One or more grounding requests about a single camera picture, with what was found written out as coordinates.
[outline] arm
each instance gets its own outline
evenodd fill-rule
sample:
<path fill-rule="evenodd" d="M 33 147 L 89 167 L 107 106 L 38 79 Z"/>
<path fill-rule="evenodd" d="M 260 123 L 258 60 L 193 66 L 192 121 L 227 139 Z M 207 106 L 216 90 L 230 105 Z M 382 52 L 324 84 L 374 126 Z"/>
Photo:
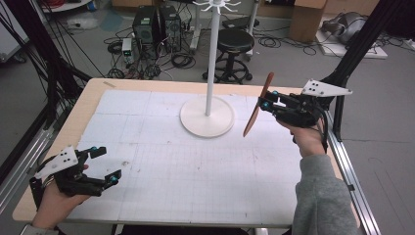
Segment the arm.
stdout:
<path fill-rule="evenodd" d="M 90 196 L 75 195 L 68 197 L 61 193 L 55 181 L 52 181 L 43 195 L 42 203 L 33 219 L 28 225 L 23 235 L 56 235 L 58 231 L 54 228 L 62 222 L 72 212 L 76 206 L 87 200 Z"/>
<path fill-rule="evenodd" d="M 319 131 L 280 123 L 294 135 L 302 156 L 293 234 L 356 234 L 350 194 L 345 183 L 336 178 Z"/>

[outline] white tabletop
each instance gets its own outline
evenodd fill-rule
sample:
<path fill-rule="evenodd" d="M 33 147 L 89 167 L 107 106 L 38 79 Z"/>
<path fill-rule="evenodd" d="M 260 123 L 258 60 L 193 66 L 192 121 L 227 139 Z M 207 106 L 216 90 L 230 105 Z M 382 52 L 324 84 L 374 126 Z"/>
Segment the white tabletop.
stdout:
<path fill-rule="evenodd" d="M 101 98 L 77 146 L 106 146 L 88 160 L 90 177 L 122 169 L 118 185 L 69 218 L 117 223 L 287 227 L 300 181 L 298 147 L 269 113 L 243 130 L 256 97 L 222 95 L 233 128 L 212 139 L 183 127 L 179 113 L 197 94 L 111 90 Z"/>

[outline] hand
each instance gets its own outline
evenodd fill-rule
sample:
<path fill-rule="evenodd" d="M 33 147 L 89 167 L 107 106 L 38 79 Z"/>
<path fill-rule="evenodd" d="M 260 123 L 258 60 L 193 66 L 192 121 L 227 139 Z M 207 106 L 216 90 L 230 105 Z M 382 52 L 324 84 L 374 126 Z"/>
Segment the hand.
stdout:
<path fill-rule="evenodd" d="M 42 203 L 31 225 L 37 228 L 53 230 L 72 212 L 76 206 L 90 198 L 88 195 L 69 197 L 61 193 L 53 180 L 45 189 Z"/>
<path fill-rule="evenodd" d="M 291 126 L 282 121 L 278 121 L 282 126 L 290 130 L 290 133 L 294 135 L 297 145 L 300 148 L 300 154 L 303 158 L 311 155 L 324 155 L 323 145 L 321 143 L 321 135 L 317 129 L 317 126 L 310 128 L 301 128 Z"/>

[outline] electronic equipment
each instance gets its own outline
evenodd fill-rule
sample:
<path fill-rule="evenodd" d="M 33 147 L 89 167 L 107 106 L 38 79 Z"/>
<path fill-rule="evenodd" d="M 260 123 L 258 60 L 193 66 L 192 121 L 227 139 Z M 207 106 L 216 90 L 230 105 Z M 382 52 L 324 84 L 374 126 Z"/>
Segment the electronic equipment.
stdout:
<path fill-rule="evenodd" d="M 366 19 L 358 13 L 340 13 L 335 18 L 324 21 L 321 31 L 332 33 L 340 42 L 348 45 L 365 23 Z"/>
<path fill-rule="evenodd" d="M 159 57 L 161 42 L 159 17 L 155 6 L 139 6 L 132 24 L 141 59 Z"/>
<path fill-rule="evenodd" d="M 249 27 L 251 21 L 251 17 L 242 17 L 237 18 L 234 20 L 224 21 L 222 25 L 226 28 L 238 28 L 238 29 L 246 29 Z M 259 21 L 255 19 L 254 26 L 258 26 Z"/>
<path fill-rule="evenodd" d="M 134 63 L 132 38 L 122 39 L 122 56 L 124 57 L 124 61 L 128 66 Z"/>
<path fill-rule="evenodd" d="M 181 19 L 173 6 L 161 6 L 161 38 L 167 52 L 181 51 Z"/>

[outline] chair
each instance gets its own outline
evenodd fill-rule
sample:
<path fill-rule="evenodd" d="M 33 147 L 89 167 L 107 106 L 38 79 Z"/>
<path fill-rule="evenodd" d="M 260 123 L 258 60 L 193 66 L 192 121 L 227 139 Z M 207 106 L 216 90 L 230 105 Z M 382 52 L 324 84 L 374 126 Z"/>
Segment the chair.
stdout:
<path fill-rule="evenodd" d="M 242 61 L 236 60 L 235 57 L 252 50 L 253 47 L 254 38 L 249 33 L 233 28 L 220 30 L 217 38 L 217 49 L 221 54 L 216 59 L 215 83 L 223 81 L 242 84 L 244 79 L 252 80 L 253 76 L 250 74 L 247 66 Z M 223 58 L 225 53 L 228 54 L 228 58 Z M 223 61 L 226 62 L 226 66 L 220 67 L 217 63 Z M 237 69 L 234 68 L 235 63 L 240 65 Z M 208 79 L 208 71 L 204 72 L 203 79 Z"/>

